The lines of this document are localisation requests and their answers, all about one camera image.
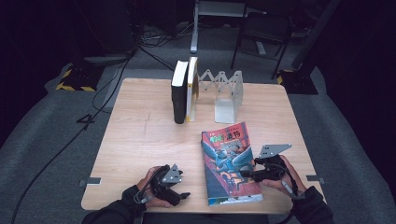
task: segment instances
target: book stand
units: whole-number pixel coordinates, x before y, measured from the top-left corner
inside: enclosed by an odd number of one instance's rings
[[[203,82],[206,77],[210,78],[210,82]],[[215,122],[235,123],[244,94],[242,72],[235,71],[228,79],[223,71],[213,77],[210,70],[206,70],[199,77],[199,83],[205,91],[216,84]]]

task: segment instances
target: comic book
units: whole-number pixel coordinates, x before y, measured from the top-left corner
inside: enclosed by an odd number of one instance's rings
[[[260,184],[239,173],[255,169],[245,122],[202,132],[201,144],[209,206],[262,201]]]

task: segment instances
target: black book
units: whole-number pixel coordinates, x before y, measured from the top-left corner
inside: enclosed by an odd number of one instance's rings
[[[172,77],[172,103],[175,123],[184,123],[187,103],[187,67],[188,62],[177,61],[175,73]]]

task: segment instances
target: book cover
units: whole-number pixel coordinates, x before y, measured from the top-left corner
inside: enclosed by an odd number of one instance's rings
[[[177,61],[171,82],[172,104],[175,123],[184,123],[187,103],[187,68],[188,62]]]
[[[202,132],[201,144],[209,206],[262,201],[260,183],[239,173],[255,169],[245,122]]]
[[[189,71],[187,78],[187,107],[186,107],[186,121],[191,122],[195,120],[195,106],[199,94],[198,85],[198,58],[190,57]]]

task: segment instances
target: person's arm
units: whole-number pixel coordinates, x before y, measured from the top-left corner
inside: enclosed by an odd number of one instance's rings
[[[299,200],[292,200],[292,214],[296,216],[296,218],[302,224],[334,223],[332,221],[332,210],[325,202],[323,202],[323,196],[315,189],[315,187],[307,189],[304,186],[303,181],[301,181],[301,178],[298,176],[297,172],[294,170],[294,167],[289,163],[288,159],[286,159],[284,156],[280,157],[285,162],[291,176],[296,181],[299,195],[304,195],[304,197],[301,197]],[[282,180],[291,186],[290,177],[288,175],[283,176]],[[267,187],[278,189],[290,196],[290,193],[285,189],[281,180],[274,181],[264,179],[262,183]]]
[[[82,224],[131,224],[134,223],[136,217],[141,217],[149,207],[170,207],[169,202],[152,197],[150,190],[146,193],[151,198],[146,203],[137,203],[134,199],[134,196],[149,182],[158,168],[150,168],[145,178],[122,193],[120,200],[116,200],[96,212],[89,213],[82,220]]]

